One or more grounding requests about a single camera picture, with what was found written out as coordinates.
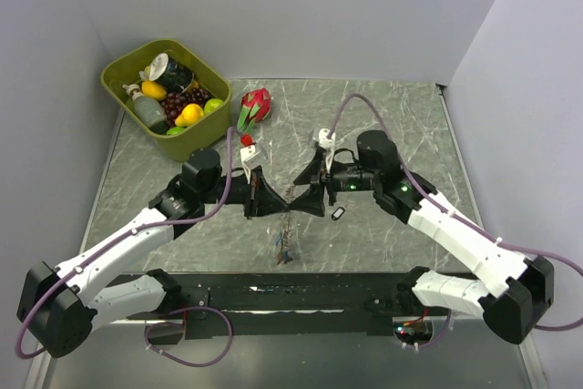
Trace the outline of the black key tag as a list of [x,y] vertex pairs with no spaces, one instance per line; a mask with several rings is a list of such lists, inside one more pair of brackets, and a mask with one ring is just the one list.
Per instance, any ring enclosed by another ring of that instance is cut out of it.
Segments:
[[346,209],[344,207],[338,207],[331,215],[331,219],[334,221],[339,220],[344,213],[346,212]]

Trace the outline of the round metal key ring plate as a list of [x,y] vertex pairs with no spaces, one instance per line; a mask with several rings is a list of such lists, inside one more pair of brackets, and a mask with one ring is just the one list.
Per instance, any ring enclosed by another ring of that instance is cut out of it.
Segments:
[[286,210],[281,215],[281,228],[276,235],[274,245],[278,248],[276,262],[278,265],[285,265],[293,261],[291,253],[291,228],[292,228],[292,211]]

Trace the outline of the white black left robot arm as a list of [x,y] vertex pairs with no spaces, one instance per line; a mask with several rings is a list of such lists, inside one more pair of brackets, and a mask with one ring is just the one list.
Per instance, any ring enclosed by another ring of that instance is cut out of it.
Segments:
[[93,248],[51,267],[41,261],[26,274],[16,316],[41,350],[60,358],[76,350],[99,328],[141,312],[169,318],[180,306],[180,286],[161,269],[112,285],[130,264],[173,242],[225,204],[239,204],[246,218],[287,210],[267,183],[259,144],[240,149],[242,173],[222,162],[213,148],[194,151],[180,174],[120,230]]

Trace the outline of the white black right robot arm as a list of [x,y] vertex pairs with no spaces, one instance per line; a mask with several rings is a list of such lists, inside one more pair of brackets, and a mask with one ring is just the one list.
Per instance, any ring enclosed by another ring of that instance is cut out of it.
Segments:
[[381,130],[357,138],[352,163],[335,160],[335,136],[312,133],[312,161],[294,180],[307,190],[291,210],[323,216],[340,192],[369,191],[375,203],[403,224],[422,232],[453,255],[472,279],[415,267],[398,285],[398,304],[408,314],[442,307],[480,317],[508,343],[520,344],[554,300],[554,267],[542,256],[528,258],[491,241],[434,185],[401,163],[396,145]]

